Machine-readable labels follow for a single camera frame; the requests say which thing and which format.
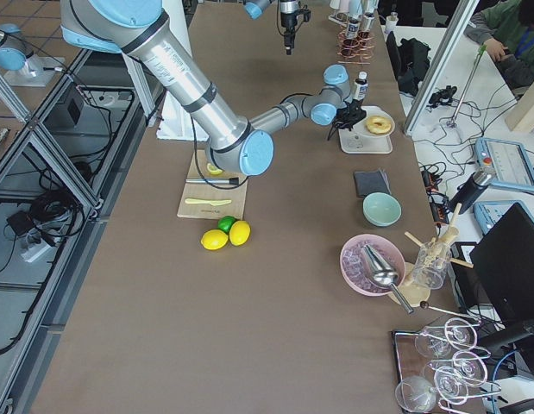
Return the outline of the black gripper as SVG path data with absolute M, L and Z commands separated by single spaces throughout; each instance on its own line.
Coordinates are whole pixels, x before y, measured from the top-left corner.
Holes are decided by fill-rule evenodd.
M 336 129 L 347 129 L 351 131 L 353 127 L 366 118 L 366 111 L 353 100 L 346 103 L 344 108 L 338 109 L 335 117 Z
M 295 35 L 298 25 L 298 13 L 280 13 L 280 23 L 284 31 L 282 32 L 285 37 L 285 50 L 286 55 L 292 54 L 292 35 Z

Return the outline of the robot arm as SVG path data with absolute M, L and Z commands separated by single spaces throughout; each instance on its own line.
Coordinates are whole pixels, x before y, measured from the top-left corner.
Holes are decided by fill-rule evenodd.
M 298 17 L 302 16 L 303 22 L 308 22 L 310 19 L 310 11 L 307 7 L 302 8 L 299 1 L 251 0 L 243 2 L 244 9 L 252 19 L 257 19 L 262 16 L 272 3 L 277 5 L 277 10 L 280 14 L 280 21 L 277 23 L 277 29 L 284 39 L 286 55 L 291 55 L 294 49 L 296 33 L 299 28 Z
M 208 135 L 207 159 L 225 171 L 264 173 L 273 158 L 272 133 L 301 118 L 329 125 L 350 100 L 346 68 L 332 65 L 317 95 L 289 97 L 247 119 L 228 106 L 172 33 L 160 1 L 63 1 L 60 18 L 67 43 L 140 60 Z

